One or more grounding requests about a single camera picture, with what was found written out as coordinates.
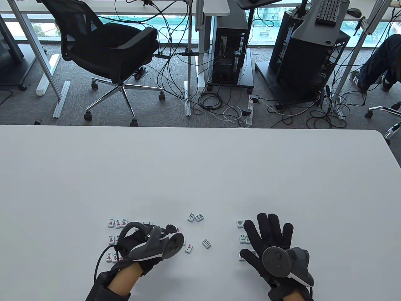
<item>chair leg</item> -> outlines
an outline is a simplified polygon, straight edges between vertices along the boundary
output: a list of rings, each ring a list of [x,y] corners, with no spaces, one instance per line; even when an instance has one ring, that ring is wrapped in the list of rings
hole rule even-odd
[[[133,76],[134,76],[134,75],[132,74],[129,78],[127,78],[127,79],[125,80],[124,84],[127,83]]]
[[[399,111],[397,111],[397,110],[394,110],[394,109],[391,109],[391,108],[382,107],[382,106],[369,108],[369,109],[368,109],[368,112],[370,112],[370,111],[377,111],[377,110],[379,110],[379,111],[385,111],[385,112],[387,112],[387,113],[393,114],[393,115],[398,116],[398,117],[401,118],[401,112],[399,112]]]
[[[107,80],[107,79],[101,79],[101,78],[95,78],[95,77],[92,77],[91,79],[93,81],[97,81],[99,83],[105,83],[106,85],[116,86],[115,83],[112,83],[110,80]]]
[[[394,124],[384,135],[384,139],[390,139],[401,127],[401,122]]]
[[[153,90],[153,91],[163,91],[162,88],[156,87],[148,87],[148,86],[141,86],[141,85],[133,85],[131,83],[125,83],[124,88],[128,90]]]
[[[129,110],[130,110],[130,112],[131,112],[132,120],[136,120],[136,118],[135,118],[135,112],[134,112],[134,110],[133,110],[132,107],[131,107],[130,101],[128,100],[127,92],[125,91],[124,86],[120,86],[119,88],[120,88],[120,91],[121,91],[121,93],[123,94],[124,99],[125,99],[125,101],[126,101],[126,103],[127,103],[127,107],[129,108]]]
[[[104,101],[105,99],[108,99],[110,96],[112,96],[113,94],[115,94],[117,91],[119,90],[119,87],[114,87],[113,89],[111,89],[110,91],[108,91],[105,95],[103,95],[102,97],[100,97],[98,100],[96,100],[94,103],[92,103],[89,107],[86,108],[86,111],[89,111],[91,108],[97,106],[98,104],[100,104],[102,101]]]

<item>computer mouse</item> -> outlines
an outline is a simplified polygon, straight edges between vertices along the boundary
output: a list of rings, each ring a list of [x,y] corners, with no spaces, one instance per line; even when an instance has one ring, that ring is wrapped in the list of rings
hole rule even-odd
[[[349,10],[347,10],[347,14],[353,16],[354,18],[362,17],[362,12],[359,8],[350,8]]]

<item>gray carpet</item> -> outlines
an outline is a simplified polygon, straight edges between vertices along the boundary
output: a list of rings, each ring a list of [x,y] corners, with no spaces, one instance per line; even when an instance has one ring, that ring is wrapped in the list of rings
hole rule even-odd
[[[54,53],[60,53],[59,45],[46,45],[48,50],[47,55],[51,56]],[[252,49],[252,66],[259,61],[266,61],[270,59],[272,48],[253,48]],[[364,63],[370,56],[371,50],[362,50],[357,59],[357,64]],[[346,51],[343,57],[346,57],[349,52]],[[150,66],[156,70],[160,70],[165,60],[154,59]],[[148,73],[140,80],[141,85],[156,84],[157,71],[148,68]],[[184,80],[187,74],[187,65],[174,58],[171,63],[171,74],[175,82],[183,87]],[[71,81],[71,87],[65,102],[60,119],[53,119],[53,111],[56,106],[56,97],[51,87],[48,88],[47,93],[43,97],[38,97],[35,94],[36,86],[40,80],[42,71],[39,64],[36,62],[31,72],[29,73],[25,83],[28,89],[21,92],[14,89],[14,95],[0,106],[0,124],[34,124],[35,121],[40,121],[42,125],[80,125],[80,126],[128,126],[131,122],[131,115],[120,93],[92,109],[93,121],[86,122],[83,119],[85,113],[85,106],[92,103],[99,96],[110,90],[110,86],[99,84],[99,89],[93,91],[91,89],[90,77],[91,74],[73,62],[65,62],[60,60],[59,65],[54,74],[55,81],[58,83],[59,88],[65,80]],[[258,74],[255,74],[255,89],[253,94],[257,94],[266,99],[272,99],[268,93],[264,82]],[[192,91],[196,91],[196,72],[192,68]],[[391,106],[400,100],[401,85],[397,83],[389,93],[385,93],[380,88],[368,92],[367,105],[364,107],[350,107],[350,115],[346,118],[347,129],[373,129],[380,133],[385,133],[390,126],[399,121],[395,116],[389,115],[385,112],[375,112],[374,117],[370,120],[364,118],[364,114],[368,106]],[[175,126],[175,127],[237,127],[236,124],[218,120],[211,113],[204,111],[202,115],[192,115],[186,117],[184,114],[184,102],[178,100],[172,95],[166,94],[166,101],[160,102],[158,100],[157,92],[148,91],[128,91],[128,97],[135,110],[139,126]],[[223,100],[227,101],[230,96],[229,88],[221,88],[219,94]],[[8,95],[7,92],[0,91],[0,102]],[[362,104],[363,100],[358,93],[347,95],[348,104]],[[246,89],[235,88],[232,89],[230,99],[231,105],[238,105],[242,109],[247,107],[248,95]],[[316,107],[309,109],[307,112],[295,116],[292,119],[292,124],[284,125],[282,122],[278,123],[276,128],[307,128],[306,121],[311,117],[309,111],[315,110]],[[291,114],[296,114],[304,109],[293,108]],[[254,128],[270,128],[275,123],[281,120],[281,116],[277,114],[270,114],[267,112],[267,107],[263,104],[255,106],[253,116]],[[343,125],[338,119],[332,118],[334,124]],[[324,121],[316,123],[317,128],[328,128],[328,124]],[[401,133],[397,133],[392,138],[391,150],[394,153],[397,161],[401,163]]]

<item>jeans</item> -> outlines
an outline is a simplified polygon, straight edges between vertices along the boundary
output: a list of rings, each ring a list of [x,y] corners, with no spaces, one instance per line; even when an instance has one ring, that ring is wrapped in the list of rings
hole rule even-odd
[[[360,69],[358,85],[368,90],[383,73],[386,73],[385,79],[389,83],[397,83],[396,61],[400,48],[401,35],[392,35],[386,39]]]

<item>chrome chair base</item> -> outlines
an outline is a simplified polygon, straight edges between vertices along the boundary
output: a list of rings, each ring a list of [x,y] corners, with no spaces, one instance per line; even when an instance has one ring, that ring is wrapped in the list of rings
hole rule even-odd
[[[89,105],[86,108],[86,113],[84,115],[84,119],[86,121],[92,121],[92,113],[91,113],[91,109],[94,108],[95,106],[97,106],[98,104],[102,103],[104,100],[108,99],[110,96],[114,95],[115,93],[117,93],[118,91],[120,91],[123,94],[124,100],[127,104],[128,109],[131,112],[132,115],[132,121],[130,126],[138,126],[138,122],[136,120],[135,117],[135,112],[133,110],[133,108],[131,107],[131,104],[128,100],[128,96],[127,96],[127,92],[126,89],[128,90],[151,90],[151,91],[159,91],[159,100],[165,100],[166,96],[163,92],[162,88],[156,88],[156,87],[148,87],[148,86],[141,86],[141,85],[133,85],[130,83],[127,83],[132,76],[130,76],[126,81],[124,81],[124,83],[121,85],[112,83],[110,80],[107,79],[101,79],[101,78],[95,78],[92,77],[92,89],[97,89],[98,85],[97,82],[99,83],[105,83],[106,85],[111,85],[114,88],[111,89],[110,91],[108,91],[106,94],[104,94],[103,96],[101,96],[99,99],[97,99],[95,102],[93,102],[91,105]]]
[[[401,112],[397,111],[401,107],[401,102],[398,102],[394,105],[392,105],[391,108],[387,107],[372,107],[369,108],[368,111],[365,113],[365,118],[370,119],[373,117],[373,111],[385,111],[387,113],[390,113],[392,115],[395,115],[399,118],[401,118]],[[390,145],[390,138],[400,129],[401,127],[401,122],[398,122],[394,124],[389,130],[384,134],[384,139],[386,140],[387,144]]]

